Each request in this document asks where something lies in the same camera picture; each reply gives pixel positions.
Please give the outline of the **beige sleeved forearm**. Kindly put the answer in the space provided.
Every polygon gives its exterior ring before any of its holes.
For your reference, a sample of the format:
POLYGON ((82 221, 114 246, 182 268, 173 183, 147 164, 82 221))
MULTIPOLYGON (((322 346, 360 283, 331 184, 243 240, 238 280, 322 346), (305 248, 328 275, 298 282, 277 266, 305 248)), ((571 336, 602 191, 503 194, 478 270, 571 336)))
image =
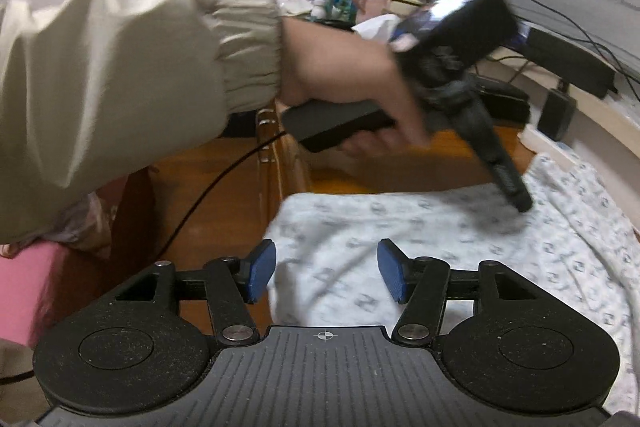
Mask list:
POLYGON ((2 241, 266 105, 280 52, 270 0, 4 2, 2 241))

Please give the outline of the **person's left hand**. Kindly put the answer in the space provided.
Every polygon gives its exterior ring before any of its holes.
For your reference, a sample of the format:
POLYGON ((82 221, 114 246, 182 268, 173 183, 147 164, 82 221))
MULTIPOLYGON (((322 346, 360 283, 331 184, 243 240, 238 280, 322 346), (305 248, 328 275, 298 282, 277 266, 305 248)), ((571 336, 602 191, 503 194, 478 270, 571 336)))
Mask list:
POLYGON ((345 154, 380 156, 430 144, 420 107, 385 44, 288 17, 281 43, 281 103, 371 100, 395 121, 390 129, 353 134, 341 144, 345 154))

